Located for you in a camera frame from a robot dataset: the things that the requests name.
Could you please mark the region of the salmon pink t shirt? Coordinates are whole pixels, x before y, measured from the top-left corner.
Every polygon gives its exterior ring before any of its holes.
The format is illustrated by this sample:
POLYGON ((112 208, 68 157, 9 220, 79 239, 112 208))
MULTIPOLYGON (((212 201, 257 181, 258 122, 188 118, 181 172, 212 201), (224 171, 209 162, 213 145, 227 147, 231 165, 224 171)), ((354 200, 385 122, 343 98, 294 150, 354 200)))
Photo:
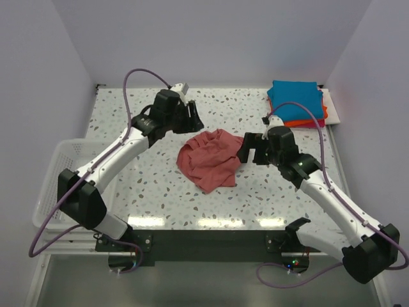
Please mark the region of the salmon pink t shirt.
POLYGON ((236 154, 242 144, 243 137, 223 129, 204 131, 182 146, 176 165, 206 194, 219 187, 233 187, 235 172, 241 165, 236 154))

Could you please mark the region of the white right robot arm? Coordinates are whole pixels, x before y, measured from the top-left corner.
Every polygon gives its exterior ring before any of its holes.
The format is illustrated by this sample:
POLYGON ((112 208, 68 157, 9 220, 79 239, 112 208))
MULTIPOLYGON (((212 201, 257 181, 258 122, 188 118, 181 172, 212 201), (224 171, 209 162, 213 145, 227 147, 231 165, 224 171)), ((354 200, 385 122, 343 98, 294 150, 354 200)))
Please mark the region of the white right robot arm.
POLYGON ((245 133, 237 152, 240 162, 248 161, 250 150, 254 150, 254 164, 274 165, 282 178, 314 200, 341 231, 323 231, 308 218, 297 219, 286 227, 288 249, 300 251, 305 246, 324 252, 362 284, 395 269, 399 230, 393 224, 382 225, 347 197, 322 163, 298 149, 290 128, 272 127, 267 134, 245 133))

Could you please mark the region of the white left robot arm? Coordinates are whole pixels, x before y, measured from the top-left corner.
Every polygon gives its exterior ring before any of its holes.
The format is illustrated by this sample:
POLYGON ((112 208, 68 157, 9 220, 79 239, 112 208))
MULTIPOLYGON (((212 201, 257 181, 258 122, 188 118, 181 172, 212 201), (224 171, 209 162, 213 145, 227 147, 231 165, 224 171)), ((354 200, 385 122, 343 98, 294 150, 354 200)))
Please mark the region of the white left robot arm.
POLYGON ((131 226, 106 207, 102 193, 122 169, 151 148, 167 132, 186 134, 203 129, 193 100, 185 95, 188 86, 178 83, 160 90, 149 113, 133 117, 130 126, 92 161, 76 171, 63 170, 58 176, 59 209, 87 230, 110 237, 118 251, 132 245, 131 226))

